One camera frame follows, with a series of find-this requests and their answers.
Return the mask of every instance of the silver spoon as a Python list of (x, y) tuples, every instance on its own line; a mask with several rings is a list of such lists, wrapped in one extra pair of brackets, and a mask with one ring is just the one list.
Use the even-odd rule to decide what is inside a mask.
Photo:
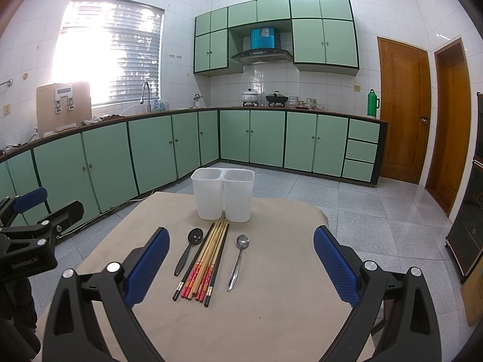
[(238, 255), (238, 260), (237, 260), (237, 263), (235, 264), (235, 268), (233, 268), (233, 272), (231, 273), (230, 281), (228, 282), (228, 288), (226, 289), (226, 291), (231, 291), (231, 289), (233, 288), (233, 285), (237, 281), (238, 270), (240, 269), (240, 263), (242, 262), (242, 252), (244, 249), (248, 248), (249, 243), (250, 243), (250, 240), (245, 234), (238, 236), (237, 246), (238, 246), (238, 249), (240, 249), (240, 254)]

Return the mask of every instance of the blue gripper pad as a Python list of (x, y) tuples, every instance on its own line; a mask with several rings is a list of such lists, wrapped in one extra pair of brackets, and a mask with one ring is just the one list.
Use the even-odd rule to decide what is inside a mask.
[(14, 211), (22, 214), (36, 205), (39, 205), (47, 200), (47, 189), (38, 188), (32, 192), (24, 194), (17, 198), (14, 203)]
[(170, 250), (170, 234), (166, 229), (162, 229), (156, 238), (151, 241), (126, 279), (124, 303), (130, 309), (136, 303), (142, 302), (144, 296), (146, 296), (158, 269), (168, 254), (168, 250)]
[(354, 308), (360, 301), (357, 276), (321, 227), (313, 233), (313, 247), (339, 297)]

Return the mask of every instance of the metal screw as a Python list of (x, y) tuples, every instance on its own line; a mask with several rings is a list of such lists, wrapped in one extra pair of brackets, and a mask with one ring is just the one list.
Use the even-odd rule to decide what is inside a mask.
[(121, 268), (121, 265), (118, 262), (111, 262), (107, 265), (107, 270), (109, 272), (117, 272), (119, 271), (119, 268)]
[(412, 267), (411, 268), (411, 273), (414, 276), (421, 276), (421, 274), (422, 274), (421, 270), (418, 267)]
[(369, 271), (375, 271), (377, 269), (377, 264), (374, 261), (366, 261), (364, 267)]
[(68, 279), (68, 278), (71, 278), (73, 275), (74, 275), (74, 270), (69, 268), (64, 271), (64, 273), (62, 274), (62, 277)]

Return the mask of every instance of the beige tablecloth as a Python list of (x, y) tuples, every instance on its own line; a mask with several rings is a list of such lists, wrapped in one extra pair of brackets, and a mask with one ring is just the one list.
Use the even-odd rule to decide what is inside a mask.
[[(122, 262), (163, 226), (170, 233), (170, 251), (144, 301), (133, 311), (167, 362), (318, 361), (351, 311), (313, 249), (313, 232), (327, 224), (325, 216), (299, 201), (254, 198), (250, 221), (230, 223), (210, 306), (194, 299), (174, 302), (184, 271), (177, 278), (173, 271), (187, 246), (187, 234), (195, 227), (206, 234), (211, 223), (198, 217), (194, 196), (155, 193), (105, 237), (78, 272), (97, 272), (112, 261)], [(250, 238), (250, 246), (228, 293), (238, 255), (235, 241), (241, 233)], [(188, 263), (196, 250), (192, 249)], [(100, 303), (95, 305), (112, 356), (126, 360)], [(39, 319), (40, 332), (47, 314)], [(369, 337), (359, 360), (373, 351)]]

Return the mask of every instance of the spoon handle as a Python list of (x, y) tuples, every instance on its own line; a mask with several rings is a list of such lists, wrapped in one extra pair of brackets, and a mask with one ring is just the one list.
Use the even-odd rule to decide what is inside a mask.
[(188, 259), (189, 250), (191, 249), (191, 244), (188, 244), (187, 248), (184, 250), (183, 255), (181, 256), (178, 264), (176, 265), (176, 269), (174, 270), (174, 275), (178, 276), (180, 272), (183, 270), (184, 265), (186, 264), (186, 260)]
[(233, 268), (233, 272), (231, 273), (230, 281), (228, 282), (228, 288), (226, 289), (226, 291), (231, 291), (231, 289), (233, 288), (233, 285), (237, 281), (238, 270), (240, 269), (240, 263), (242, 262), (242, 253), (243, 253), (243, 249), (240, 249), (240, 254), (238, 255), (235, 268)]

